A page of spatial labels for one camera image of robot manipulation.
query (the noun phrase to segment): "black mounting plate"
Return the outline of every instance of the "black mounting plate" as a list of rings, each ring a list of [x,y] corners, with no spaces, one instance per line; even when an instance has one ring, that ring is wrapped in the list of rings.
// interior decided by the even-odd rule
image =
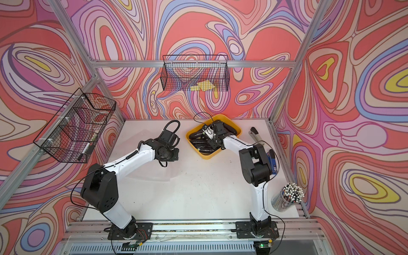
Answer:
[[[271,238],[272,240],[275,240],[279,237],[278,227],[274,221],[271,221],[269,228],[256,234],[252,232],[251,222],[235,222],[235,229],[237,230],[238,239]]]
[[[124,239],[121,236],[121,232],[119,231],[118,227],[112,225],[111,231],[109,231],[108,240],[146,240],[146,238],[149,240],[150,236],[152,235],[153,223],[136,222],[136,224],[136,235],[131,239]]]

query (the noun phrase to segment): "psychedelic patterned wall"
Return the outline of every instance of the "psychedelic patterned wall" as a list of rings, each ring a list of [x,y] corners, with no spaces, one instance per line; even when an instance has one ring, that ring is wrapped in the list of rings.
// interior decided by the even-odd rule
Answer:
[[[230,60],[293,60],[316,1],[63,1],[92,58],[161,60],[219,54]],[[162,91],[160,69],[101,69],[126,119],[192,118],[206,111],[267,118],[288,69],[233,68],[228,92]]]
[[[0,1],[0,180],[66,99],[90,76],[46,0]],[[119,133],[110,119],[88,164],[58,163],[47,154],[0,211],[0,254],[50,254],[82,209],[69,200],[93,163],[104,163]],[[81,185],[74,200],[79,197]]]
[[[40,1],[0,3],[0,183],[61,105],[88,80],[78,53]]]
[[[333,1],[276,119],[335,254],[408,254],[408,2]]]
[[[226,53],[232,60],[286,53],[293,60],[317,6],[311,0],[62,3],[97,60],[161,60],[168,53]]]
[[[228,91],[163,91],[160,68],[101,68],[99,72],[125,119],[191,119],[201,111],[230,118],[267,118],[288,71],[244,68],[242,81],[231,78]]]

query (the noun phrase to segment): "wire basket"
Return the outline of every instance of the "wire basket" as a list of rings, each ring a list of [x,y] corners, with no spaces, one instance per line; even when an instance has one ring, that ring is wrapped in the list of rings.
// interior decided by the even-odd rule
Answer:
[[[227,55],[164,55],[163,62],[163,90],[228,91]]]
[[[114,100],[81,91],[67,114],[58,117],[57,127],[44,142],[36,141],[43,129],[34,144],[58,162],[87,163],[115,108]]]

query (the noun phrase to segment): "clear cylindrical container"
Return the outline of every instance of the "clear cylindrical container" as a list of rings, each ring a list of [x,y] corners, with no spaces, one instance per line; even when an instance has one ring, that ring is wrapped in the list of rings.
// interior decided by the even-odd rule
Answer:
[[[299,204],[296,202],[290,202],[288,200],[285,199],[284,197],[284,192],[283,192],[283,188],[280,190],[280,192],[278,194],[276,194],[272,199],[271,199],[271,204],[272,207],[277,210],[278,212],[284,212],[286,211],[288,208],[290,208],[291,206],[295,205],[295,204]]]

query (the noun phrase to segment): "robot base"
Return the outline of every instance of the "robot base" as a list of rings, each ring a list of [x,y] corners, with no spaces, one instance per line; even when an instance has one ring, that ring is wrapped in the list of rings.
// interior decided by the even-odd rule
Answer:
[[[262,221],[256,221],[249,213],[250,221],[236,222],[235,230],[238,239],[244,238],[270,238],[275,240],[279,237],[278,227],[275,221],[271,221],[269,216]]]
[[[109,231],[108,240],[149,240],[152,235],[153,223],[137,223],[136,222],[136,233],[131,238],[123,237],[123,231],[121,231],[117,226],[112,224],[111,230]]]

